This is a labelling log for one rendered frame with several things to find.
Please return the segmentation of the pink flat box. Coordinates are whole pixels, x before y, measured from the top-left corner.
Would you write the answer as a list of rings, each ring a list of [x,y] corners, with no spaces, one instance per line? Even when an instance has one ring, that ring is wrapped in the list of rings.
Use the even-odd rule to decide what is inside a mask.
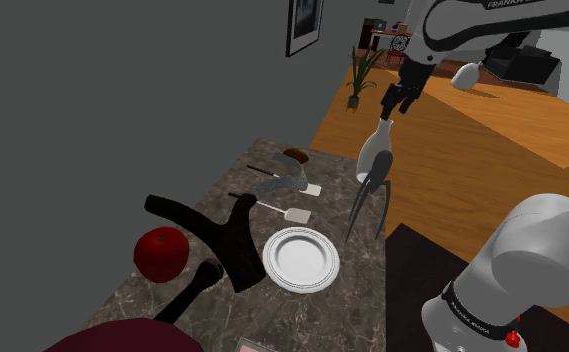
[[[237,343],[234,352],[276,352],[275,350],[265,347],[259,343],[241,337]]]

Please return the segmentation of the white narrow-necked vase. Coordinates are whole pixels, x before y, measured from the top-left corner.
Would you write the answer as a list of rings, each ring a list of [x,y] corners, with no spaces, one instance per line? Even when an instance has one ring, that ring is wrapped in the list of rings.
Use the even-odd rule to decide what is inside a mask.
[[[376,131],[366,140],[360,150],[357,166],[356,178],[362,183],[372,168],[376,155],[382,150],[392,150],[390,131],[393,120],[379,119]]]

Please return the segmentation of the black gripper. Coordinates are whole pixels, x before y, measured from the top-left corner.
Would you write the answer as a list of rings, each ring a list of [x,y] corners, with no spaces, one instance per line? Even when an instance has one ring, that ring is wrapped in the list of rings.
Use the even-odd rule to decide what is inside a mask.
[[[405,59],[399,70],[399,84],[392,83],[381,100],[380,118],[388,120],[399,103],[401,103],[399,112],[406,114],[412,103],[420,96],[434,69],[434,65]]]

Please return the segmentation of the black sofa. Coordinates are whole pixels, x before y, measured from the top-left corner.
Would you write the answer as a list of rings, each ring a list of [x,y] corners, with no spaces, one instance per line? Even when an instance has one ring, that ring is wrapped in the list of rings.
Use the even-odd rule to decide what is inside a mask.
[[[539,48],[540,31],[506,35],[498,44],[485,50],[483,67],[502,81],[544,85],[560,66],[551,51]]]

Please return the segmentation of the wooden desk with chair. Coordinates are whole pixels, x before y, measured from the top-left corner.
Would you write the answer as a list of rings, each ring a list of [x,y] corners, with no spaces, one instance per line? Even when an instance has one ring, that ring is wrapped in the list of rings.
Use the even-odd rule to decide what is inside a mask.
[[[389,25],[387,21],[382,19],[366,18],[362,27],[359,47],[371,53],[377,52],[381,50],[380,39],[385,38],[388,41],[385,53],[386,63],[390,64],[393,58],[397,58],[398,63],[401,63],[412,36],[408,30],[409,26],[401,21]]]

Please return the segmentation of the brown oval thing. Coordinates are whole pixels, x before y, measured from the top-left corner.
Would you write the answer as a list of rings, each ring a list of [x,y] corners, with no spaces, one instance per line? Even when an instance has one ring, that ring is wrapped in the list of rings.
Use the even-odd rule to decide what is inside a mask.
[[[308,155],[298,148],[287,148],[283,151],[283,154],[298,161],[301,165],[309,161]]]

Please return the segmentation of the dark red rounded thing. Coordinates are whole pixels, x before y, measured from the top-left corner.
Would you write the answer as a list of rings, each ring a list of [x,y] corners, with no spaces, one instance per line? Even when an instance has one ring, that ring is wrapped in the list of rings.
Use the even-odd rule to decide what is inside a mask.
[[[69,335],[44,352],[204,352],[175,325],[148,318],[109,321]]]

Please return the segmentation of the grey speckled scoop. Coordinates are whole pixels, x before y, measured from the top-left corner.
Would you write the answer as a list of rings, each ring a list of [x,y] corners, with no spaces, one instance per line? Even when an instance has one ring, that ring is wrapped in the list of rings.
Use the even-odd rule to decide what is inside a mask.
[[[280,189],[305,191],[308,188],[309,183],[303,168],[303,164],[309,160],[309,157],[305,153],[276,152],[273,155],[272,159],[289,166],[297,167],[299,169],[299,174],[297,176],[285,175],[266,180],[254,188],[254,195],[258,196]]]

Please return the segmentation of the green potted plant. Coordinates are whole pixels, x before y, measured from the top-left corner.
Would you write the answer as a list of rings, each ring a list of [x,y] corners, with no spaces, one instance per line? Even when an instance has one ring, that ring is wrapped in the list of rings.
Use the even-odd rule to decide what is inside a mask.
[[[357,48],[352,47],[351,60],[352,60],[352,80],[347,83],[347,86],[352,88],[352,93],[348,97],[347,110],[356,112],[359,106],[360,93],[367,88],[376,88],[377,83],[366,79],[370,70],[374,67],[377,61],[387,52],[386,49],[380,51],[367,51],[360,58],[357,58]]]

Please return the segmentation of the black framed wall picture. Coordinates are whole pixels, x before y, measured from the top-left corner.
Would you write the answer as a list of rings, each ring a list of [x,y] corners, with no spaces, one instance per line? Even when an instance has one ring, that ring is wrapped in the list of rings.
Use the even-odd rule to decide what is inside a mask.
[[[325,0],[289,0],[286,56],[292,57],[318,41]]]

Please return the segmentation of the red apple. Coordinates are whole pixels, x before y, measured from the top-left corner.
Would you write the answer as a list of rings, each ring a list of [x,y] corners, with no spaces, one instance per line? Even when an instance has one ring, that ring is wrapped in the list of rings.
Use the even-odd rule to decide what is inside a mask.
[[[189,253],[189,241],[180,230],[158,227],[139,238],[134,248],[133,262],[149,281],[165,283],[184,270]]]

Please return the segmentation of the white round plate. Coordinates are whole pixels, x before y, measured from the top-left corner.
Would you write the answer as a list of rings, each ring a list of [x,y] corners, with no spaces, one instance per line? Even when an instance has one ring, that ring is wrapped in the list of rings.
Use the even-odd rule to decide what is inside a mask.
[[[276,285],[297,294],[326,289],[340,270],[339,253],[332,241],[307,227],[288,227],[274,233],[263,247],[262,260]]]

